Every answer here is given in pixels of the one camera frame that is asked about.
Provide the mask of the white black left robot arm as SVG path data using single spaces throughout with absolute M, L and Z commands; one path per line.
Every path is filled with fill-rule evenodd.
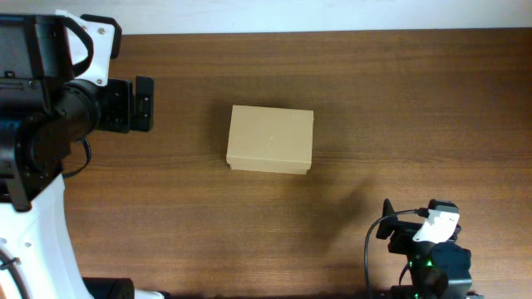
M 65 216 L 64 159 L 101 130 L 152 129 L 154 81 L 112 79 L 122 30 L 62 10 L 1 16 L 1 295 L 157 298 L 129 278 L 83 277 Z

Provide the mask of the brown cardboard box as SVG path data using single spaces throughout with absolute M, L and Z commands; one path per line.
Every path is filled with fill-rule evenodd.
M 305 175 L 313 157 L 311 110 L 232 107 L 226 161 L 232 170 Z

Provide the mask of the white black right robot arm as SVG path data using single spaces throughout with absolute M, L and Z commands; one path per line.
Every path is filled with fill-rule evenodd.
M 456 241 L 461 232 L 458 207 L 432 199 L 425 208 L 396 211 L 389 199 L 376 221 L 377 238 L 388 240 L 388 252 L 402 255 L 406 265 L 400 277 L 411 275 L 411 284 L 399 282 L 381 298 L 466 299 L 479 298 L 471 290 L 471 251 Z

